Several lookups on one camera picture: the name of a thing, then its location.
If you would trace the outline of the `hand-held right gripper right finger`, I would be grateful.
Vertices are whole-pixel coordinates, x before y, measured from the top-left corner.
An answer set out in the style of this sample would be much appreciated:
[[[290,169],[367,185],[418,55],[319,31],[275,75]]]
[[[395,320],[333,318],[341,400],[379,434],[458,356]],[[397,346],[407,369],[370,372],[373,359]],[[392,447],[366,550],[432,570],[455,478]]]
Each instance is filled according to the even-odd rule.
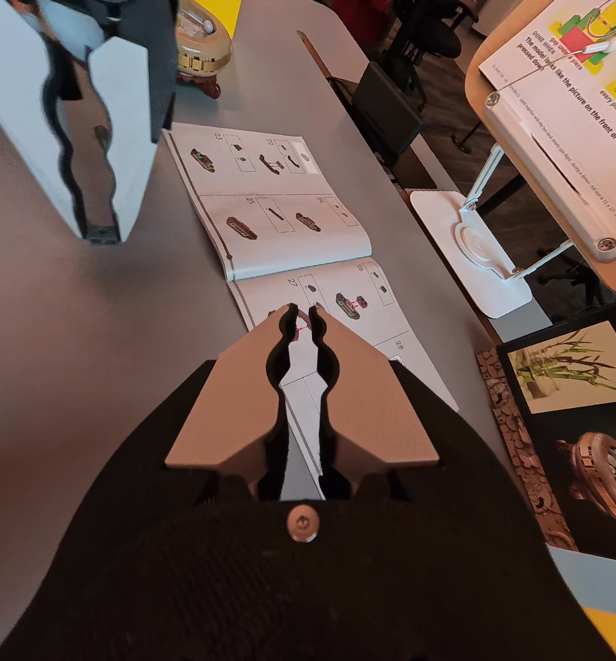
[[[372,474],[437,465],[439,455],[378,349],[323,307],[309,310],[317,372],[326,384],[320,401],[320,490],[346,500]]]

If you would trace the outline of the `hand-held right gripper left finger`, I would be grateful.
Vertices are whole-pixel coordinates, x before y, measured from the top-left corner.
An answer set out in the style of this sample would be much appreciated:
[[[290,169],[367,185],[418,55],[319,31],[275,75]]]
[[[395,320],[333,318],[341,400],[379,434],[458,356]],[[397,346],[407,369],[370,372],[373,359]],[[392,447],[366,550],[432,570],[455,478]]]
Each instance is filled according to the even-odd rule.
[[[289,448],[289,345],[298,308],[283,305],[216,359],[165,465],[240,476],[260,500],[279,500]]]

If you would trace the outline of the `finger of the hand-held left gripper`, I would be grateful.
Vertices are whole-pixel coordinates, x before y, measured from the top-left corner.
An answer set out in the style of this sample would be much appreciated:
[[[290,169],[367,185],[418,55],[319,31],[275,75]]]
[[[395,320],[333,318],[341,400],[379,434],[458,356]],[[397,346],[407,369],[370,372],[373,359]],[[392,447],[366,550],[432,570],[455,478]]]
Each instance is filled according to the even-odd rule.
[[[111,207],[120,242],[138,218],[157,146],[151,140],[147,49],[107,40],[88,56],[93,88],[110,123],[106,159],[113,172]]]
[[[83,195],[62,121],[63,56],[0,1],[0,127],[73,233],[86,239]]]

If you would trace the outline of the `grey desk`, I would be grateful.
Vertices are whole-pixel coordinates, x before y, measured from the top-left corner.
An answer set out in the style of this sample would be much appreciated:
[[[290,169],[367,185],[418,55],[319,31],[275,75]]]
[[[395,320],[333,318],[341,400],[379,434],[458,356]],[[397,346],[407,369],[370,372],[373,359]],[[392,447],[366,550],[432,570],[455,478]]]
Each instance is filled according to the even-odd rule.
[[[459,406],[394,367],[439,462],[314,503],[167,467],[248,332],[162,133],[225,110],[175,85],[120,244],[76,236],[0,127],[0,660],[616,660],[478,434],[478,319],[312,63],[301,3],[267,8],[235,56],[238,128],[305,138],[365,229]],[[36,31],[63,56],[87,224],[115,225],[89,66]]]

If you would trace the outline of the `tan brick pot model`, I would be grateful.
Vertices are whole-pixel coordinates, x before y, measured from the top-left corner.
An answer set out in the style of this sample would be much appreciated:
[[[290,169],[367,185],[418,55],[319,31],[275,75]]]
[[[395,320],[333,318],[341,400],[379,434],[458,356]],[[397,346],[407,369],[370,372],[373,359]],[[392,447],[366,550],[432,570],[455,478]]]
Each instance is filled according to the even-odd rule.
[[[217,74],[230,62],[232,42],[225,26],[196,1],[180,1],[176,22],[177,81],[196,85],[217,99]]]

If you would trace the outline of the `yellow bin with brick pieces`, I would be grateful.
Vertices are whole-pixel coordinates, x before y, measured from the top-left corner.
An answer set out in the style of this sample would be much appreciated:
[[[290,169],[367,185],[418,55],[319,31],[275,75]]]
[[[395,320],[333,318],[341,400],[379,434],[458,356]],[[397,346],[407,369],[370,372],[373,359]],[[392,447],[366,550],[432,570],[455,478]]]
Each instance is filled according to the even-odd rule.
[[[230,36],[235,33],[241,1],[197,1],[225,26]]]

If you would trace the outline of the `instruction booklet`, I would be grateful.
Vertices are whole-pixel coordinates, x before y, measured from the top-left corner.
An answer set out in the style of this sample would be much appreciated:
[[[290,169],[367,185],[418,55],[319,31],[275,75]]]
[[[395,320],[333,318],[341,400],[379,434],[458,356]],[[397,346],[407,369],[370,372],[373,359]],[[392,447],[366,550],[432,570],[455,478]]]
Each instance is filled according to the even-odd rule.
[[[373,260],[368,234],[330,187],[303,137],[179,122],[163,135],[247,329],[285,303],[299,309],[291,367],[281,386],[289,427],[315,482],[322,473],[319,413],[326,385],[315,366],[308,316],[313,305],[459,410]]]

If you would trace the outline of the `black bamboo set box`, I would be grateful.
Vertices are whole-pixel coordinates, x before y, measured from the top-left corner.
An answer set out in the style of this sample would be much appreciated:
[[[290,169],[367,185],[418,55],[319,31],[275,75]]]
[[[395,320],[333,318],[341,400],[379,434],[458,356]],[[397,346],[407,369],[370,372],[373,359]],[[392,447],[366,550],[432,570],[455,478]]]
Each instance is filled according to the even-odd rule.
[[[477,362],[547,543],[616,560],[616,303]]]

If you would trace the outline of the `red plastic bin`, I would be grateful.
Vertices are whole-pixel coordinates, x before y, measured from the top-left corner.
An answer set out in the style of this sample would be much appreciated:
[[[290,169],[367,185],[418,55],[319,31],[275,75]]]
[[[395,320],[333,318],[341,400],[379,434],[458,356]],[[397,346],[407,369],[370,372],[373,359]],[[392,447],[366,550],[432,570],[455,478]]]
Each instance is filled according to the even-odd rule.
[[[330,8],[353,34],[377,35],[385,28],[391,1],[332,1]]]

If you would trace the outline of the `black rectangular box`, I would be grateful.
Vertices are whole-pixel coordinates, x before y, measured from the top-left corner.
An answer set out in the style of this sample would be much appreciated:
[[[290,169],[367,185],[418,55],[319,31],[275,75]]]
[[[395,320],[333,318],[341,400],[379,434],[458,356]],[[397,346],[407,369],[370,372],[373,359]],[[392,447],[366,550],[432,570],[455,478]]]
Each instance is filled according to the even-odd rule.
[[[353,93],[352,107],[393,157],[402,155],[427,126],[420,111],[375,62],[368,63]]]

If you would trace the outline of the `black office chair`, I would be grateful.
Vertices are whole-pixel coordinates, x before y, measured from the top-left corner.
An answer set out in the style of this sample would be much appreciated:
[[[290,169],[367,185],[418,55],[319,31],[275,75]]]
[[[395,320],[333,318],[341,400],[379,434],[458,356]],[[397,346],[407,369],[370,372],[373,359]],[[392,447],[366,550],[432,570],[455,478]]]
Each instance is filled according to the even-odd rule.
[[[456,27],[467,17],[478,21],[477,1],[394,1],[393,10],[401,27],[388,49],[390,55],[410,49],[418,57],[427,53],[454,60],[461,54]]]

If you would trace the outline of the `printed instruction sheet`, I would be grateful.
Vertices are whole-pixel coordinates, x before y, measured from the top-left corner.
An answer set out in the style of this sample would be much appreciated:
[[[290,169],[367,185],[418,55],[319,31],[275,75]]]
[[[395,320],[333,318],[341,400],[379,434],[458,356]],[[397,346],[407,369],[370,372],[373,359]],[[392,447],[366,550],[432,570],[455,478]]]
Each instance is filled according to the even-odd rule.
[[[616,257],[616,1],[553,1],[482,62],[490,123],[602,261]]]

